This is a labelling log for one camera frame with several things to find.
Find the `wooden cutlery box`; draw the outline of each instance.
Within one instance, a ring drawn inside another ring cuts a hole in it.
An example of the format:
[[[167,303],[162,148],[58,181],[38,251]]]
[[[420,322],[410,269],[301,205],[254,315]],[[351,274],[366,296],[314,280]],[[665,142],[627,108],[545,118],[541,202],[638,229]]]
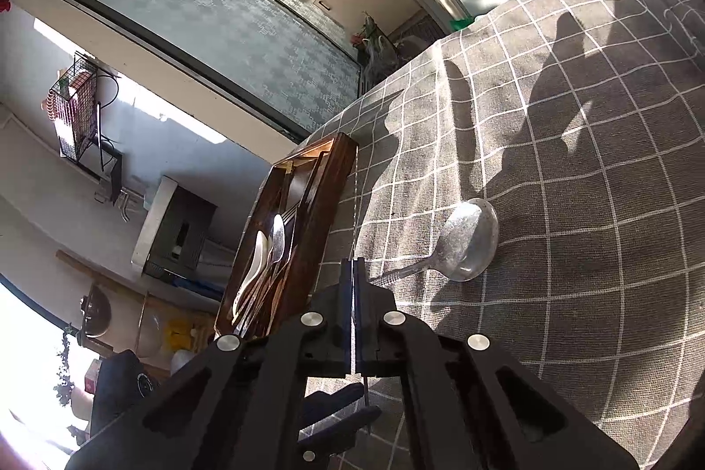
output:
[[[318,140],[272,166],[242,233],[216,317],[218,336],[233,333],[245,338],[269,335],[285,319],[305,310],[356,151],[355,141],[340,132]],[[268,263],[273,259],[269,248],[273,244],[277,214],[282,215],[280,221],[284,222],[285,243],[281,261],[264,266],[262,275],[242,286],[243,280],[252,276],[250,268],[256,266],[253,259],[258,232],[268,240],[260,261],[267,256]],[[237,314],[234,315],[236,297]]]

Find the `table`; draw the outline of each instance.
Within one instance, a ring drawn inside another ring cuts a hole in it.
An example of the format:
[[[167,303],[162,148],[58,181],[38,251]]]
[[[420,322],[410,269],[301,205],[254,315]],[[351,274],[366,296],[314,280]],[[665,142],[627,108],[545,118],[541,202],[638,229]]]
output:
[[[411,276],[398,308],[493,336],[650,468],[703,402],[703,16],[702,0],[509,0],[437,41],[311,136],[360,145],[317,288],[341,258],[373,278],[429,255],[458,202],[490,200],[487,272]],[[331,467],[410,467],[400,388],[370,392],[382,417]]]

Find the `black wire rack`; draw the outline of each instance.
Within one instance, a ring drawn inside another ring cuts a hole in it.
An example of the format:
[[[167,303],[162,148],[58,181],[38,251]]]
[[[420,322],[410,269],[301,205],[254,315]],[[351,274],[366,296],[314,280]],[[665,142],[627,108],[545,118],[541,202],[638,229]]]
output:
[[[54,122],[61,155],[73,162],[80,160],[97,131],[97,72],[96,64],[77,53],[47,95],[47,113]]]

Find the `silver screw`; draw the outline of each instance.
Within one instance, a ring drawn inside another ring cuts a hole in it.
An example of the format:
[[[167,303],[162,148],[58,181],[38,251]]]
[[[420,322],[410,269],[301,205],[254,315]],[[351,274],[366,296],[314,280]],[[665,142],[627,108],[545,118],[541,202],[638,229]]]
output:
[[[388,311],[384,314],[384,322],[387,325],[401,325],[404,321],[406,321],[406,315],[400,311]]]
[[[240,346],[240,339],[235,335],[223,335],[222,337],[218,337],[216,344],[221,351],[234,351]]]
[[[484,351],[485,349],[489,349],[489,339],[479,333],[470,335],[468,337],[468,347],[470,347],[470,349],[475,349],[476,351]]]
[[[309,311],[301,315],[301,322],[307,327],[317,327],[323,322],[323,315],[316,311]]]

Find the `black wire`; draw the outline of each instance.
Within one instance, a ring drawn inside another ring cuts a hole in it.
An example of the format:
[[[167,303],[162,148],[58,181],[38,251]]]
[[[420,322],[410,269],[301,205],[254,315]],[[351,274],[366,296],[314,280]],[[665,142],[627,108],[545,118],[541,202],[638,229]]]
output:
[[[115,102],[115,99],[118,98],[118,94],[120,93],[120,85],[118,84],[118,79],[113,77],[110,74],[96,74],[96,78],[112,78],[115,81],[115,88],[117,89],[115,91],[115,96],[113,96],[113,99],[108,102],[107,104],[101,104],[100,108],[107,108],[109,105],[111,105],[113,102]]]

